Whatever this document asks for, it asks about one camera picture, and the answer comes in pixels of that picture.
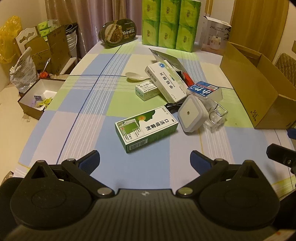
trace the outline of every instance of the white plastic bag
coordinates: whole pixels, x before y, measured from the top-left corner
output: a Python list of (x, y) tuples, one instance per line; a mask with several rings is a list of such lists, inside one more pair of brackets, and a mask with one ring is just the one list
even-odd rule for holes
[(38, 75), (30, 56), (31, 51), (31, 47), (27, 48), (10, 72), (10, 82), (20, 93), (25, 93), (37, 81)]

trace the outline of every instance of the metal screw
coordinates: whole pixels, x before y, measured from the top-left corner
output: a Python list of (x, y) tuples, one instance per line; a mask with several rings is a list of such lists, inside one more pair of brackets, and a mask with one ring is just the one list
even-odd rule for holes
[(181, 194), (181, 195), (184, 195), (184, 196), (186, 196), (186, 195), (190, 195), (190, 194), (192, 194), (193, 193), (193, 190), (191, 189), (191, 188), (180, 188), (179, 190), (178, 190), (178, 192)]
[(99, 188), (97, 192), (100, 195), (109, 195), (109, 194), (112, 193), (112, 189), (110, 189), (110, 188)]

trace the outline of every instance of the wall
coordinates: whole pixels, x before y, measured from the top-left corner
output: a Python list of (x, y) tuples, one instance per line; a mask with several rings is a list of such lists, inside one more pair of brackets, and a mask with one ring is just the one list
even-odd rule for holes
[[(0, 0), (0, 27), (6, 20), (17, 15), (22, 27), (31, 28), (47, 19), (44, 0)], [(0, 64), (0, 91), (9, 83), (9, 69), (15, 65), (17, 58), (9, 64)]]
[(292, 3), (290, 3), (285, 29), (284, 29), (283, 36), (281, 38), (281, 42), (279, 44), (278, 50), (274, 57), (273, 63), (276, 62), (276, 60), (282, 53), (286, 53), (290, 55), (292, 58), (296, 59), (296, 54), (292, 52), (292, 46), (295, 40), (296, 40), (296, 7)]

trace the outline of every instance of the orange object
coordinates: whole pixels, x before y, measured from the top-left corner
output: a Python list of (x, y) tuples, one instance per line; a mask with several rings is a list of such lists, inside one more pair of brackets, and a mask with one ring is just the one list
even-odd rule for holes
[(39, 74), (39, 77), (41, 78), (41, 79), (43, 79), (43, 78), (47, 78), (47, 76), (48, 76), (48, 73), (47, 72), (41, 72), (40, 74)]

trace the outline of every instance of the table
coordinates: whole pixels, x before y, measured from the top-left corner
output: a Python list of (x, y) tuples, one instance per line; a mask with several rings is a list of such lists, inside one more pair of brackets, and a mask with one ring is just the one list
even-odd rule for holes
[[(115, 132), (114, 123), (165, 105), (161, 96), (142, 101), (135, 95), (138, 83), (129, 82), (126, 72), (146, 75), (154, 63), (149, 48), (177, 57), (194, 81), (223, 87), (221, 105), (229, 111), (225, 125), (211, 133), (200, 128), (176, 133), (127, 154)], [(285, 130), (255, 130), (231, 84), (219, 68), (222, 57), (203, 52), (187, 53), (145, 46), (141, 36), (114, 48), (97, 43), (71, 72), (33, 130), (15, 169), (23, 177), (37, 160), (60, 164), (67, 158), (79, 159), (92, 150), (101, 156), (92, 177), (117, 191), (119, 188), (178, 188), (199, 176), (189, 156), (198, 150), (211, 159), (224, 158), (231, 164), (254, 160), (279, 196), (293, 189), (296, 179), (289, 169), (271, 161), (266, 148), (276, 143), (294, 147)]]

